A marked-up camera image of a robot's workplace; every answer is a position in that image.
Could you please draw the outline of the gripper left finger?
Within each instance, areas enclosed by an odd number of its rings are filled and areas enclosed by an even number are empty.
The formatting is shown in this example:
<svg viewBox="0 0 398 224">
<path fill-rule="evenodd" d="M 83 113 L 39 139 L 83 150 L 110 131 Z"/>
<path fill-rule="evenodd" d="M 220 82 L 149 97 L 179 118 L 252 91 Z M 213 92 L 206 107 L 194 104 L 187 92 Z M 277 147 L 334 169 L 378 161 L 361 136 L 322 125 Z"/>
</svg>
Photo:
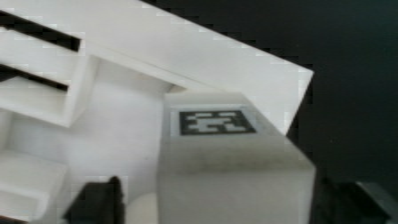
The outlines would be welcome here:
<svg viewBox="0 0 398 224">
<path fill-rule="evenodd" d="M 67 224 L 124 224 L 123 187 L 119 177 L 83 185 L 62 219 Z"/>
</svg>

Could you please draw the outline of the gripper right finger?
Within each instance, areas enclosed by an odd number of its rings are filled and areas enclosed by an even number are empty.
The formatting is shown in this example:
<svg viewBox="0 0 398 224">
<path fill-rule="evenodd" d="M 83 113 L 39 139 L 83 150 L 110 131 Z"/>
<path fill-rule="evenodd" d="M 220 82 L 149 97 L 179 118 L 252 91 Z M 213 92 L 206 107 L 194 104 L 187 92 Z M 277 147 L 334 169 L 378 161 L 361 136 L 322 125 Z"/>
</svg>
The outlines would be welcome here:
<svg viewBox="0 0 398 224">
<path fill-rule="evenodd" d="M 377 183 L 322 182 L 313 224 L 398 224 L 398 201 Z"/>
</svg>

